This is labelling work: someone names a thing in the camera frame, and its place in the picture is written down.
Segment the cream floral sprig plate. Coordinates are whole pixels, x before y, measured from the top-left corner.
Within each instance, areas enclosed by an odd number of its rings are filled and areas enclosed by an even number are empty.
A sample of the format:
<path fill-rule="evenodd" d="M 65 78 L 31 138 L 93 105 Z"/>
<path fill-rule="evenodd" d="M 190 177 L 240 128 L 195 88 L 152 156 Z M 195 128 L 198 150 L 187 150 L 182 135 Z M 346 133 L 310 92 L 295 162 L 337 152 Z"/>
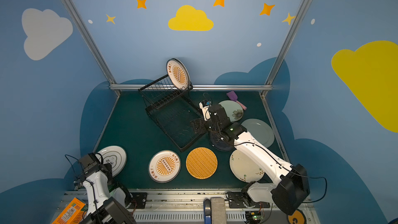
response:
<path fill-rule="evenodd" d="M 239 150 L 230 156 L 230 169 L 235 177 L 243 182 L 259 181 L 264 176 L 264 171 L 247 155 Z"/>

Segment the purple pink spatula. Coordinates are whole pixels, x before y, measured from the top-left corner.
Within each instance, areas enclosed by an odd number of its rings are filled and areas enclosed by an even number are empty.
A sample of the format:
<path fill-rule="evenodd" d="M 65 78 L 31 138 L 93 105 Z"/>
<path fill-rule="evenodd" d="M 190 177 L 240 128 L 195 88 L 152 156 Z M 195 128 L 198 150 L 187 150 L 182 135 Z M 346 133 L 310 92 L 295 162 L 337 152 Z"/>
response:
<path fill-rule="evenodd" d="M 235 93 L 235 91 L 230 91 L 230 92 L 228 92 L 228 93 L 227 93 L 227 96 L 228 96 L 228 98 L 229 98 L 231 101 L 234 101 L 234 102 L 236 102 L 237 104 L 239 104 L 239 105 L 242 107 L 242 109 L 243 109 L 244 111 L 247 109 L 247 107 L 246 107 L 244 104 L 242 104 L 241 102 L 238 101 L 238 96 L 237 96 L 237 94 Z"/>

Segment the grey blue block tool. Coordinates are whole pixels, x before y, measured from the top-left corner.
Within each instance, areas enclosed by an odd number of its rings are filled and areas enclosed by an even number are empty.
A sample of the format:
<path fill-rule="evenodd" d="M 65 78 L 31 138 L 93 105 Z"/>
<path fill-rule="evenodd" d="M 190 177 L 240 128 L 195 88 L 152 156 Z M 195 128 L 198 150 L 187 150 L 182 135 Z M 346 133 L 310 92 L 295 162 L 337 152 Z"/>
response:
<path fill-rule="evenodd" d="M 226 204 L 224 198 L 205 199 L 204 224 L 227 224 Z"/>

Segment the orange cardboard box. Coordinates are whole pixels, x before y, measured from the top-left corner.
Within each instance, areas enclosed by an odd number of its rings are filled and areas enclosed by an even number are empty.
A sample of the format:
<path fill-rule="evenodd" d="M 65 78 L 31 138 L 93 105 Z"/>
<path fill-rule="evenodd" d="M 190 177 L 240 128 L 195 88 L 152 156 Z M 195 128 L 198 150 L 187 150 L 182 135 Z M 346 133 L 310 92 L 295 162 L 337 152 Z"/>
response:
<path fill-rule="evenodd" d="M 79 224 L 83 220 L 87 209 L 85 203 L 73 198 L 52 224 Z"/>

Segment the dark blue plate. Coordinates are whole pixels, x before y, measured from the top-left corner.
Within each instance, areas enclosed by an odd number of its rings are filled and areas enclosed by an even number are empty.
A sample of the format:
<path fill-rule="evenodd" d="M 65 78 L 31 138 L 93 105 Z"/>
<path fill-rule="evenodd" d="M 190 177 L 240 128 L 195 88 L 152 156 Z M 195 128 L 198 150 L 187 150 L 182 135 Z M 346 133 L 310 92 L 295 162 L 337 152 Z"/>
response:
<path fill-rule="evenodd" d="M 231 151 L 235 148 L 222 141 L 216 134 L 209 132 L 208 134 L 211 145 L 219 151 Z"/>

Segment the pale green flower plate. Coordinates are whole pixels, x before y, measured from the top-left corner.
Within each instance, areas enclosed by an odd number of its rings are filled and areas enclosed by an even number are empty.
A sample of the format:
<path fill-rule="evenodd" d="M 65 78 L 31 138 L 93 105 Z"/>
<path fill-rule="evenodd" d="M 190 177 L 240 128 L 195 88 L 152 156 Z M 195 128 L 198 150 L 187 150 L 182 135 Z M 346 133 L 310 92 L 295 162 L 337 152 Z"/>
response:
<path fill-rule="evenodd" d="M 242 119 L 244 110 L 237 102 L 225 100 L 221 101 L 219 104 L 225 109 L 231 122 L 236 122 Z"/>

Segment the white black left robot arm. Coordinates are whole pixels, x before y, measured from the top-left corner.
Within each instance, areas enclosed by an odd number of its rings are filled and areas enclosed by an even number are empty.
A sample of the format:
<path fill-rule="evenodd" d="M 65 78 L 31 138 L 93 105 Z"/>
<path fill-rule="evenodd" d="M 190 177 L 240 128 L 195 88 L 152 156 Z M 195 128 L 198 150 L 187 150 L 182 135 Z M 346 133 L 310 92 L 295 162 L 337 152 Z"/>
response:
<path fill-rule="evenodd" d="M 98 153 L 89 153 L 77 160 L 81 174 L 75 184 L 87 191 L 88 209 L 82 224 L 135 224 L 136 220 L 128 209 L 136 202 L 128 189 L 114 180 L 112 166 L 98 158 Z"/>

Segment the yellow woven round mat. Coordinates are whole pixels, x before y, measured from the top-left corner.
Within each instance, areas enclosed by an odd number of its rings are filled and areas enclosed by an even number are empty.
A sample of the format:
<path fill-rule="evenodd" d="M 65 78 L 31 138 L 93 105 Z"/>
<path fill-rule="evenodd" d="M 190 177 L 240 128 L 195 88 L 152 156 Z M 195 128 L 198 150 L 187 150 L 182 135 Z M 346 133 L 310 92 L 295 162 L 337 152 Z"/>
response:
<path fill-rule="evenodd" d="M 196 179 L 208 179 L 213 176 L 218 167 L 218 159 L 213 151 L 198 147 L 190 151 L 186 158 L 188 173 Z"/>

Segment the pale green plain plate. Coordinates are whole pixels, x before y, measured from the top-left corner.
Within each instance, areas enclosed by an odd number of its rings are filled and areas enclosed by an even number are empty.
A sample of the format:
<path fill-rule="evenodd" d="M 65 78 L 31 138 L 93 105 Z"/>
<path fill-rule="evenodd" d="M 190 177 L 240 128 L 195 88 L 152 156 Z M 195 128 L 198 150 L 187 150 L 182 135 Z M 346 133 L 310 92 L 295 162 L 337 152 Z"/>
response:
<path fill-rule="evenodd" d="M 274 143 L 275 136 L 273 130 L 266 122 L 260 119 L 247 119 L 241 124 L 264 147 L 269 148 Z"/>

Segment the yellow black round disc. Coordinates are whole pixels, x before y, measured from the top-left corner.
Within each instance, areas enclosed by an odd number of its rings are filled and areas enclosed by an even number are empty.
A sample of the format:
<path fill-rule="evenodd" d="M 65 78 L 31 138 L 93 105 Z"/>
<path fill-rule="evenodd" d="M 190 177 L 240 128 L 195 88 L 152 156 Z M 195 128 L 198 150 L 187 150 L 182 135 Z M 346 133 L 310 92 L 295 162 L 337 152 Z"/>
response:
<path fill-rule="evenodd" d="M 307 219 L 304 213 L 298 209 L 292 215 L 287 215 L 289 224 L 307 224 Z"/>

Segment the right green circuit board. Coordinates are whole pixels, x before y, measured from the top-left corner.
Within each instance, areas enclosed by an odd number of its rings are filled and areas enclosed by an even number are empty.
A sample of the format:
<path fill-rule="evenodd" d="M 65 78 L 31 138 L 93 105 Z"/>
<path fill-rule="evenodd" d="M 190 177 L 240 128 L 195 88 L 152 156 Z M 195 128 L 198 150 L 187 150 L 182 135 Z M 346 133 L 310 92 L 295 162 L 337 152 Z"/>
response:
<path fill-rule="evenodd" d="M 260 224 L 264 217 L 259 212 L 245 212 L 245 224 Z"/>

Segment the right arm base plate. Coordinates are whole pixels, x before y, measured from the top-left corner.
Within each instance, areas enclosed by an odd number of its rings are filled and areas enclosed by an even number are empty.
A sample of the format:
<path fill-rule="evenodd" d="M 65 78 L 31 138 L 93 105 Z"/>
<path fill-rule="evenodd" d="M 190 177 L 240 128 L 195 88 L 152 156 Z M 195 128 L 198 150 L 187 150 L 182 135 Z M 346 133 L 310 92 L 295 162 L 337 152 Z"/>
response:
<path fill-rule="evenodd" d="M 267 202 L 255 202 L 247 193 L 227 191 L 229 208 L 271 208 Z"/>

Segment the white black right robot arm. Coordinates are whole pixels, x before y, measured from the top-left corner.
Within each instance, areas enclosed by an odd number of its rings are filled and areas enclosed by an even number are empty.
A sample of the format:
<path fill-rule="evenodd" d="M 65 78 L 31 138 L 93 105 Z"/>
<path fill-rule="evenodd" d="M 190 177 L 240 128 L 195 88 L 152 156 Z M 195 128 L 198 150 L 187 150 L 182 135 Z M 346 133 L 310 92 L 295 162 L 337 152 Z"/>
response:
<path fill-rule="evenodd" d="M 272 186 L 249 183 L 242 190 L 247 201 L 273 203 L 285 214 L 293 215 L 310 194 L 307 170 L 300 164 L 293 166 L 281 159 L 240 123 L 231 122 L 220 104 L 202 101 L 199 108 L 203 117 L 191 121 L 195 133 L 209 133 L 218 150 L 235 148 L 242 152 L 272 180 Z"/>

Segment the white cloud emblem plate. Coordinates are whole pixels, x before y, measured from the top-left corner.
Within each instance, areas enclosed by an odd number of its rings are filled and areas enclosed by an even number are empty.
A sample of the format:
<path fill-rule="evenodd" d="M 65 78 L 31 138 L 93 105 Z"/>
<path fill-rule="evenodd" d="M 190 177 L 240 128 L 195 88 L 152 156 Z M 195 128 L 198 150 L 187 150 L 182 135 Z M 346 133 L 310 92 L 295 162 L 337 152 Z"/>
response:
<path fill-rule="evenodd" d="M 104 164 L 112 166 L 112 176 L 117 176 L 124 168 L 127 162 L 126 151 L 120 146 L 108 146 L 97 152 L 97 158 L 103 158 Z"/>

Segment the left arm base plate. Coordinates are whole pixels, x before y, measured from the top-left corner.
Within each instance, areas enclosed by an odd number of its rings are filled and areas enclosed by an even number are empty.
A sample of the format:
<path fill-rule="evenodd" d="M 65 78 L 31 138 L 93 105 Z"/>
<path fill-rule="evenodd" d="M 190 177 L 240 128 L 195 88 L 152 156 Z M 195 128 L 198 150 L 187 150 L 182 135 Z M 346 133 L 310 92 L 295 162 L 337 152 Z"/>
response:
<path fill-rule="evenodd" d="M 144 209 L 148 194 L 146 192 L 130 192 L 125 197 L 127 209 Z"/>

